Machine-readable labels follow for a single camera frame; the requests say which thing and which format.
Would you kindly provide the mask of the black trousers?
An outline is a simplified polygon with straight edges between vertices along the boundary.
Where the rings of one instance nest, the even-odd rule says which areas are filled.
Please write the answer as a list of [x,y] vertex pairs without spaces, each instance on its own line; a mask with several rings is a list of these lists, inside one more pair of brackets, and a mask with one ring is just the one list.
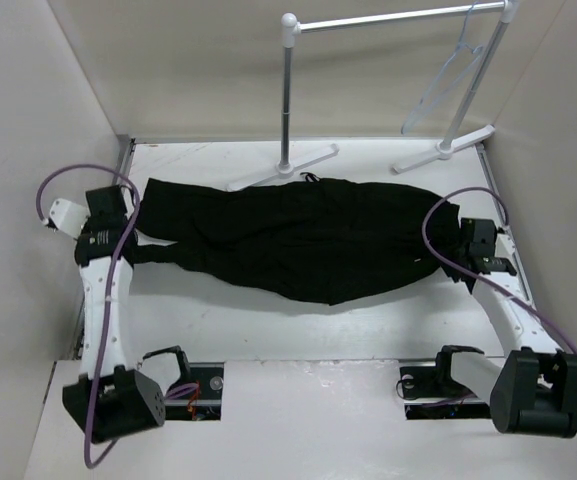
[[320,178],[237,192],[152,179],[140,263],[338,305],[433,274],[459,241],[459,208],[428,190]]

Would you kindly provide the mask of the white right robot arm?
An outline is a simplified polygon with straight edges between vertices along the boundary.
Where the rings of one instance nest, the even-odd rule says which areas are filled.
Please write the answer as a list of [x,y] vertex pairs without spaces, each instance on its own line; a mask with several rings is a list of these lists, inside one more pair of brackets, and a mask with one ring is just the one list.
[[444,270],[466,284],[484,310],[505,355],[494,364],[476,347],[447,345],[437,355],[432,384],[451,396],[464,387],[485,402],[497,431],[572,438],[577,434],[577,354],[567,353],[523,308],[517,271],[496,255],[496,236],[464,234]]

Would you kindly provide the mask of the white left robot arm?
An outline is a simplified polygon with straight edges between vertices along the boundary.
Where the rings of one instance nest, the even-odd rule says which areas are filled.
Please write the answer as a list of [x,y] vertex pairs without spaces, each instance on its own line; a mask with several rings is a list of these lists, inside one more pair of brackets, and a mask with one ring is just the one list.
[[121,194],[91,193],[81,206],[58,198],[49,225],[72,237],[84,288],[84,336],[75,383],[62,402],[88,443],[162,426],[164,402],[189,393],[192,373],[178,346],[137,354],[129,319],[136,238]]

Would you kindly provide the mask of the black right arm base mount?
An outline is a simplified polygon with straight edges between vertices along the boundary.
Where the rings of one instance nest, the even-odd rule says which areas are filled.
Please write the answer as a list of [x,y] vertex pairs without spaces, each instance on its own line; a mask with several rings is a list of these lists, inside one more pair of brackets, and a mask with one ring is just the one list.
[[403,364],[396,383],[407,420],[490,420],[489,406],[466,387],[440,380],[430,363]]

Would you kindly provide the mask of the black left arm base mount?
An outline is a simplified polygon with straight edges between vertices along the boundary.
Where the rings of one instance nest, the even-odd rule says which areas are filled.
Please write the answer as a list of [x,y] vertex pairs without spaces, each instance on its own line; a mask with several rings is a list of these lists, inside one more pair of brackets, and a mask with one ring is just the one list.
[[191,363],[190,374],[150,359],[140,371],[162,390],[167,421],[220,421],[225,383],[224,363]]

